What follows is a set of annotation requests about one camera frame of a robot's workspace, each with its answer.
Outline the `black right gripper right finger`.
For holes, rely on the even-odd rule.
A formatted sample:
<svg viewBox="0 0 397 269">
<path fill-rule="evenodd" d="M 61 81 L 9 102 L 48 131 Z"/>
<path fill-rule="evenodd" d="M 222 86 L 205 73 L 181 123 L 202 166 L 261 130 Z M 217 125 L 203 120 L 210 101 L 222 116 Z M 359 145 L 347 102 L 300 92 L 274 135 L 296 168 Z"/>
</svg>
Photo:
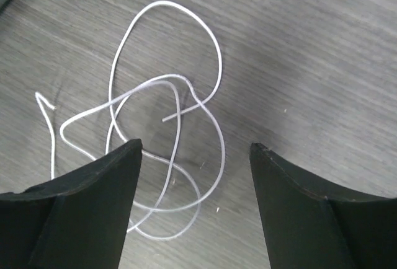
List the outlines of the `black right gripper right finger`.
<svg viewBox="0 0 397 269">
<path fill-rule="evenodd" d="M 396 199 L 326 180 L 252 143 L 249 160 L 272 268 L 395 268 Z"/>
</svg>

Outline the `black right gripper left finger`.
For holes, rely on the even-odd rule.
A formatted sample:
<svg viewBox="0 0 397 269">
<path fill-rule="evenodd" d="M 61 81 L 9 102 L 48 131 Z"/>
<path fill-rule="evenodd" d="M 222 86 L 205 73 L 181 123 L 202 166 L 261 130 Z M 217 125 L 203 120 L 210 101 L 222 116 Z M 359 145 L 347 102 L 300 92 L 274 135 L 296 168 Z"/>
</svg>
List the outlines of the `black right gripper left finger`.
<svg viewBox="0 0 397 269">
<path fill-rule="evenodd" d="M 21 193 L 1 195 L 2 268 L 117 268 L 142 161 L 132 139 Z"/>
</svg>

